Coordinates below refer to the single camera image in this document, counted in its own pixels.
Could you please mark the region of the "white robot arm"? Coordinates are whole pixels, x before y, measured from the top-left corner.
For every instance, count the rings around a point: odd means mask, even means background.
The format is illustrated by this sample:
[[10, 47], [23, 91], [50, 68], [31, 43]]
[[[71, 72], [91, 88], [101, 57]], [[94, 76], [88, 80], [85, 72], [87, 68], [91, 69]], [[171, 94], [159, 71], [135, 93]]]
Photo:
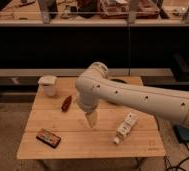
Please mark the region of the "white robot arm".
[[108, 79], [104, 63], [92, 63], [75, 81], [78, 106], [93, 112], [99, 100], [130, 107], [189, 128], [189, 92], [134, 84]]

